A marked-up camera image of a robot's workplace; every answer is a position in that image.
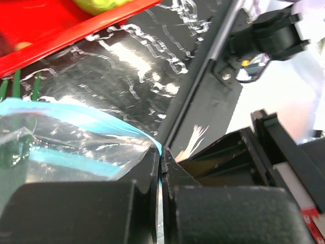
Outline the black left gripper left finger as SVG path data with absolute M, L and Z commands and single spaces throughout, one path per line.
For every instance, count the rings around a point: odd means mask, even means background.
M 156 243 L 159 151 L 116 181 L 23 184 L 5 201 L 1 243 Z

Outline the pale green cabbage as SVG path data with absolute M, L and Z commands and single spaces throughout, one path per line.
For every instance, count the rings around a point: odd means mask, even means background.
M 130 0 L 73 0 L 73 2 L 86 13 L 99 15 L 122 6 Z

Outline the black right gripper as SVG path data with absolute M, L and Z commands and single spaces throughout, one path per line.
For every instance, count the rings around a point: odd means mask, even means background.
M 257 185 L 284 188 L 298 204 L 316 243 L 324 243 L 324 139 L 296 144 L 264 110 L 253 127 L 222 136 L 180 166 L 205 186 Z

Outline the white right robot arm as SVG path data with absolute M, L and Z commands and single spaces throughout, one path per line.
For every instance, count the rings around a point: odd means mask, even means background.
M 292 8 L 263 13 L 248 27 L 233 32 L 220 61 L 210 60 L 203 76 L 221 81 L 230 70 L 235 77 L 242 61 L 264 53 L 284 61 L 304 50 L 296 24 L 301 20 Z M 314 243 L 324 243 L 317 221 L 324 217 L 324 173 L 317 161 L 323 153 L 310 156 L 281 125 L 277 114 L 258 110 L 251 114 L 253 128 L 222 136 L 180 166 L 204 185 L 236 183 L 243 170 L 251 179 L 269 187 L 285 188 L 300 208 Z

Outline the green scallion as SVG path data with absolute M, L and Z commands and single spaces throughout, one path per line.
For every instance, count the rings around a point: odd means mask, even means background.
M 20 98 L 20 70 L 16 70 L 10 98 Z M 32 90 L 32 101 L 37 101 L 39 98 L 39 86 L 41 74 L 38 72 L 33 84 Z M 5 98 L 9 79 L 5 79 L 1 84 L 1 102 Z M 33 144 L 33 136 L 26 133 L 26 130 L 31 130 L 30 125 L 27 126 L 27 129 L 22 128 L 22 117 L 19 115 L 10 119 L 10 129 L 13 129 L 12 136 L 9 136 L 10 139 L 8 142 L 1 143 L 1 169 L 12 168 L 17 163 L 26 162 L 29 158 L 29 149 Z

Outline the clear blue zip bag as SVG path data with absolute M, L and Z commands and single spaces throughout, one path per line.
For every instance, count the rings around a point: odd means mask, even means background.
M 13 135 L 10 119 L 19 115 L 33 141 L 26 162 L 1 169 L 1 206 L 23 184 L 118 180 L 150 148 L 162 153 L 151 136 L 102 111 L 16 98 L 1 102 L 1 143 Z

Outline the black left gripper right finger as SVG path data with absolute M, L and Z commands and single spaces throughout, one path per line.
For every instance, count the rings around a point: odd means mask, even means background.
M 283 188 L 204 187 L 165 148 L 161 156 L 165 243 L 313 243 Z

